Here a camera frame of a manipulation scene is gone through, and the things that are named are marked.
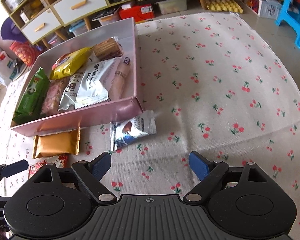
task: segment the egg tray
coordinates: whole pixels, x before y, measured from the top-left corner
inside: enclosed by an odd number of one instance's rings
[[[229,11],[243,13],[243,9],[234,0],[205,0],[210,11]]]

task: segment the tiled floor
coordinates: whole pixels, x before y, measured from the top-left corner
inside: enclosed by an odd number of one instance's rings
[[[296,38],[296,33],[294,30],[285,23],[283,23],[282,26],[277,27],[273,20],[259,18],[249,9],[244,9],[245,13],[241,15],[242,19],[245,20],[252,28],[254,28],[265,41],[268,42],[272,50],[290,72],[300,89],[300,50],[294,45]],[[164,19],[174,16],[200,13],[204,11],[205,10],[201,8],[197,1],[193,1],[188,3],[187,11],[161,15],[155,19]],[[0,105],[4,94],[5,89],[0,90]]]

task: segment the brown wafer snack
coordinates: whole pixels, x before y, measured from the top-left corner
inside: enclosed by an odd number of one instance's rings
[[[109,38],[93,47],[94,54],[100,61],[123,55],[121,46],[114,38]]]

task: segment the open box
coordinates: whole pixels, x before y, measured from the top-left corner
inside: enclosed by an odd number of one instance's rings
[[[52,65],[62,55],[74,52],[83,47],[92,47],[115,36],[122,46],[124,52],[123,57],[129,57],[131,59],[131,69],[125,80],[125,86],[120,100],[87,106],[21,125],[16,125],[16,123],[12,121],[11,130],[28,137],[109,123],[111,120],[128,120],[141,114],[143,112],[143,97],[140,82],[140,57],[137,29],[133,18],[113,22],[90,30],[41,54],[27,76],[17,106],[32,76],[39,67],[42,67],[47,76],[49,76]]]

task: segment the drawer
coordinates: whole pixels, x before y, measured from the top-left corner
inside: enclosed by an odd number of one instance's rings
[[[104,6],[107,6],[105,0],[61,0],[53,5],[64,24],[82,18]]]
[[[61,26],[56,16],[53,14],[51,9],[46,10],[32,22],[25,26],[22,31],[28,40],[32,43],[40,40],[50,31]]]

